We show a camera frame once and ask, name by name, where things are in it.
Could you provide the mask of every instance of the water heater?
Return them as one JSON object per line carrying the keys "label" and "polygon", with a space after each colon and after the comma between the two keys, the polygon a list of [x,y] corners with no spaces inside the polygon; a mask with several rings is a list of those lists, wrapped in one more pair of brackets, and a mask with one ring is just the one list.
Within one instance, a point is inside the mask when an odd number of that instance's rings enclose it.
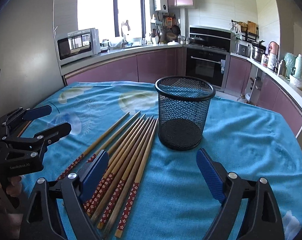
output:
{"label": "water heater", "polygon": [[168,0],[154,0],[155,11],[168,12]]}

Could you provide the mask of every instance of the kitchen countertop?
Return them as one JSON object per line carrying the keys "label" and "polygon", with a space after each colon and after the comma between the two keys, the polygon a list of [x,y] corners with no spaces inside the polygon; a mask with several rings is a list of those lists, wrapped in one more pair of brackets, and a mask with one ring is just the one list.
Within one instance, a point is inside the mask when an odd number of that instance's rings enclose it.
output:
{"label": "kitchen countertop", "polygon": [[64,76],[68,73],[71,73],[75,70],[81,69],[83,67],[96,64],[102,61],[110,60],[113,58],[123,57],[123,56],[130,56],[134,55],[135,53],[150,51],[150,50],[158,50],[158,49],[169,49],[169,48],[179,48],[183,47],[182,44],[177,45],[167,45],[167,44],[156,44],[156,45],[144,45],[135,48],[125,48],[125,49],[114,49],[109,50],[107,52],[99,53],[98,55],[83,58],[77,60],[76,62],[72,62],[61,67],[61,75]]}
{"label": "kitchen countertop", "polygon": [[260,63],[254,61],[252,58],[241,56],[241,55],[238,55],[235,53],[231,53],[231,56],[248,60],[253,65],[257,66],[264,73],[266,73],[268,76],[270,76],[275,82],[277,82],[302,108],[302,91],[300,89],[298,89],[297,87],[295,87],[293,84],[291,84],[289,80],[286,80],[282,76],[278,76],[272,70],[268,69],[267,67],[262,66]]}

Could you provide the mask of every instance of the blue tablecloth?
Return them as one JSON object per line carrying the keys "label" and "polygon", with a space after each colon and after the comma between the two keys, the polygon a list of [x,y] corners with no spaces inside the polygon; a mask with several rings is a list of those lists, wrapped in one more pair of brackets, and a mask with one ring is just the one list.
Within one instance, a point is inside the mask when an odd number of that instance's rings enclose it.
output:
{"label": "blue tablecloth", "polygon": [[[158,95],[154,84],[148,83],[74,83],[42,105],[52,106],[51,115],[32,122],[24,137],[62,122],[69,122],[72,131],[48,147],[43,171],[25,176],[28,194],[39,177],[55,180],[125,112],[133,115],[140,110],[147,116],[158,116]],[[156,136],[122,239],[203,238],[220,204],[211,196],[196,165],[200,147],[227,171],[244,179],[266,177],[283,217],[286,239],[292,239],[302,226],[302,152],[294,134],[280,114],[220,97],[211,100],[203,140],[197,148],[173,151]],[[243,200],[230,239],[236,239],[245,206]],[[68,238],[75,239],[61,203],[59,208]]]}

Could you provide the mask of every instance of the wooden cutting board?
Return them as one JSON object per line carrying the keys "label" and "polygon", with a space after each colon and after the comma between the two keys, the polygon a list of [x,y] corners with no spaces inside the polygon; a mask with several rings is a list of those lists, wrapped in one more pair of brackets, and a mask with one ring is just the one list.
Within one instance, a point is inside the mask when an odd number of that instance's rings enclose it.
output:
{"label": "wooden cutting board", "polygon": [[248,32],[253,33],[253,34],[257,34],[257,24],[248,21]]}

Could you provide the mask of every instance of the wire mesh basket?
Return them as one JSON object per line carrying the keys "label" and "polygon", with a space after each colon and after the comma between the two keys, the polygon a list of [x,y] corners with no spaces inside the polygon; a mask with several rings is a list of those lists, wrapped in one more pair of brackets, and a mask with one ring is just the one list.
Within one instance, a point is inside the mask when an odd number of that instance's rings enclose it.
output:
{"label": "wire mesh basket", "polygon": [[199,78],[172,76],[159,79],[155,89],[161,143],[179,151],[196,147],[202,140],[214,87]]}

